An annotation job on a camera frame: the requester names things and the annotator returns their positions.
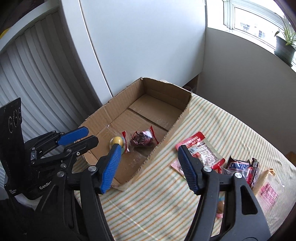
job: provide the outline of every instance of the dark green flower pot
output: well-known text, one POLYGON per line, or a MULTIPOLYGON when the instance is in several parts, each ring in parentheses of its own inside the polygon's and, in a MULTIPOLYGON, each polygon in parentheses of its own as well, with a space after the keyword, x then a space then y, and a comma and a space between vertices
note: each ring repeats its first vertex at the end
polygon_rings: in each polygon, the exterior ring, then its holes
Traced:
POLYGON ((286 45, 286 41, 276 36, 276 50, 274 54, 278 56, 287 65, 292 67, 292 59, 295 53, 295 49, 292 45, 286 45))

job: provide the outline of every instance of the striped tablecloth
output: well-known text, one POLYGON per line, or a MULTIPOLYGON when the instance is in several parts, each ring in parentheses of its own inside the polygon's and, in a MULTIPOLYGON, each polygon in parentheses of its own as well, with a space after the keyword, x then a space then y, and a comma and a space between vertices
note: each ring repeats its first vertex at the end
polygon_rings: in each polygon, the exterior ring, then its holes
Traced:
MULTIPOLYGON (((240 120, 209 101, 193 94, 189 115, 166 148, 126 191, 109 190, 100 196, 106 219, 115 240, 184 240, 199 197, 171 167, 177 158, 175 144, 201 131, 226 159, 255 157, 261 170, 272 167, 284 192, 266 217, 274 233, 296 202, 296 168, 268 141, 240 120)), ((80 202, 80 194, 75 192, 80 202)), ((219 233, 216 220, 212 235, 219 233)))

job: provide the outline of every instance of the silver bolt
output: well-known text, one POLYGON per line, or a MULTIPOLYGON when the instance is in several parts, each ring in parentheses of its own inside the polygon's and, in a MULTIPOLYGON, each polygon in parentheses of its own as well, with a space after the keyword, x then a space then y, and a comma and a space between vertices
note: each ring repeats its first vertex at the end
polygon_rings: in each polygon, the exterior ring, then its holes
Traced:
POLYGON ((205 172, 211 172, 212 169, 211 169, 210 167, 204 167, 204 171, 205 171, 205 172))
POLYGON ((62 176, 64 176, 65 175, 65 173, 63 172, 63 171, 59 171, 58 173, 57 173, 57 176, 58 177, 62 177, 62 176))
POLYGON ((240 174, 239 172, 236 172, 234 175, 235 175, 235 177, 237 177, 237 178, 242 178, 242 174, 240 174))
POLYGON ((89 166, 88 170, 90 172, 94 172, 96 170, 96 166, 89 166))

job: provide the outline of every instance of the cardboard box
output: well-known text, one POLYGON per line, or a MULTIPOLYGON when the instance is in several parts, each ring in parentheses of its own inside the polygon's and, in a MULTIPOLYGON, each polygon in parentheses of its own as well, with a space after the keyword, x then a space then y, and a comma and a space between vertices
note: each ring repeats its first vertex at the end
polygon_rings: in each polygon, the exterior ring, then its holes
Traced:
POLYGON ((123 154, 112 187, 126 190, 153 163, 188 114, 191 93, 171 83, 140 78, 88 117, 81 126, 99 139, 96 148, 84 154, 90 165, 107 155, 109 142, 121 132, 147 130, 153 126, 159 144, 153 149, 135 148, 123 154))

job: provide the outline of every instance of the green plant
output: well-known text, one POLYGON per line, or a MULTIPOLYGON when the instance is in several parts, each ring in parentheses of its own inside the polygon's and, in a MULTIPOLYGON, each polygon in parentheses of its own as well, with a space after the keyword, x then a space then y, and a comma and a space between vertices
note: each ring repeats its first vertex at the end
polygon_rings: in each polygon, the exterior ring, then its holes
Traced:
MULTIPOLYGON (((286 45, 292 45, 293 47, 296 47, 295 46, 295 42, 296 42, 296 32, 294 31, 293 27, 291 26, 291 24, 289 23, 288 19, 285 17, 285 18, 282 18, 282 21, 284 23, 284 37, 285 37, 285 40, 286 40, 286 45)), ((279 32, 282 32, 282 30, 278 30, 274 36, 276 36, 279 32)))

